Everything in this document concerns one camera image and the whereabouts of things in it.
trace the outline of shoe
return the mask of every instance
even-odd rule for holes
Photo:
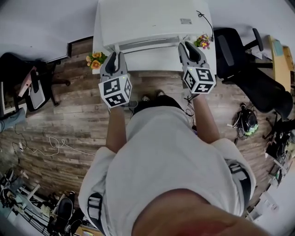
[[[148,96],[148,95],[143,95],[142,96],[142,101],[150,101],[151,100],[151,98]]]
[[[159,89],[159,90],[156,90],[156,97],[160,97],[160,96],[163,96],[165,95],[164,91]]]

